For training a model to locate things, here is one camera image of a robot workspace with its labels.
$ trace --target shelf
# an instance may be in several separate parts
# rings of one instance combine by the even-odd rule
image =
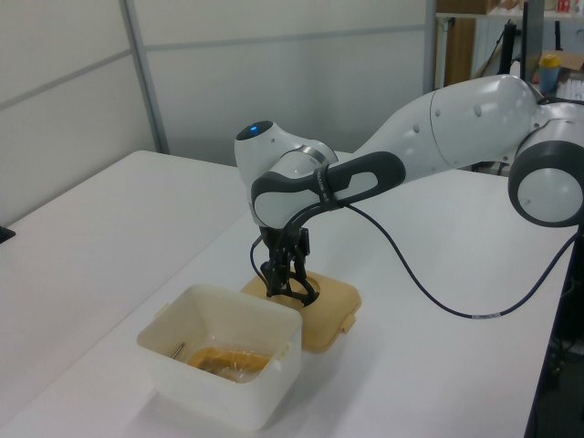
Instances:
[[[501,20],[501,19],[521,19],[523,16],[523,10],[519,8],[519,6],[514,7],[513,9],[504,9],[502,7],[496,7],[487,15],[484,14],[456,14],[456,13],[448,13],[448,12],[439,12],[436,13],[436,16],[441,17],[453,17],[453,18],[487,18],[493,20]],[[580,21],[584,24],[584,16],[581,14],[575,14],[571,12],[555,12],[555,11],[545,11],[544,12],[544,20],[545,21]]]

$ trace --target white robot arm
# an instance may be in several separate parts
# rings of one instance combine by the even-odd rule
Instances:
[[[237,167],[260,227],[301,226],[315,214],[476,162],[513,163],[509,196],[527,220],[584,223],[584,107],[538,105],[512,76],[424,95],[397,111],[347,160],[271,121],[236,137]]]

